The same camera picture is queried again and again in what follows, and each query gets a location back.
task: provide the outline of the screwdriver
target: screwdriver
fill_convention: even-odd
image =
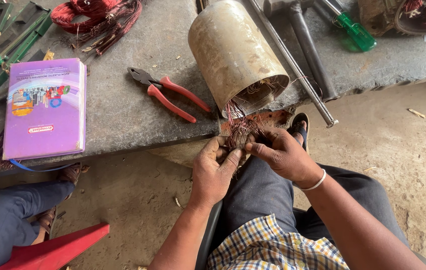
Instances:
[[[338,24],[346,30],[351,39],[355,41],[362,51],[367,52],[376,47],[376,40],[361,24],[354,22],[348,12],[337,9],[328,0],[323,0],[323,2],[336,13]]]

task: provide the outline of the concrete floor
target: concrete floor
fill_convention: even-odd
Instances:
[[[406,110],[426,115],[426,83],[343,97],[328,108],[340,121],[331,129],[312,105],[298,109],[310,116],[312,158],[357,172],[378,167],[365,174],[384,185],[411,248],[426,257],[426,119]],[[147,152],[85,164],[91,168],[72,199],[58,207],[66,214],[54,235],[100,222],[111,224],[111,233],[68,265],[73,270],[148,265],[181,212],[174,198],[181,205],[189,198],[191,169]],[[0,187],[53,178],[53,173],[18,174],[1,177]],[[295,205],[308,207],[300,191]]]

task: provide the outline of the person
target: person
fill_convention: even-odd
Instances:
[[[426,270],[382,185],[307,154],[306,114],[263,127],[244,150],[212,138],[195,157],[190,200],[148,270],[192,270],[211,208],[223,200],[207,269]],[[251,157],[236,172],[246,153]],[[296,220],[293,185],[311,207]]]
[[[56,205],[69,199],[81,165],[61,169],[55,181],[19,184],[0,189],[0,266],[11,257],[13,246],[29,246],[49,238]],[[37,215],[37,220],[28,218]]]

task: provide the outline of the silver bangle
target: silver bangle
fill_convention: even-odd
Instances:
[[[303,191],[305,191],[305,190],[312,190],[314,188],[317,188],[319,186],[319,184],[321,184],[323,182],[323,180],[325,180],[325,178],[326,178],[326,171],[325,171],[325,169],[322,169],[322,170],[323,170],[323,177],[320,179],[320,181],[318,183],[316,183],[316,185],[314,185],[314,186],[312,186],[310,188],[306,188],[306,189],[301,189],[300,188],[300,189],[303,190]]]

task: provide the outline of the book cover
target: book cover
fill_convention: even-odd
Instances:
[[[84,151],[85,74],[78,58],[11,65],[4,160]]]

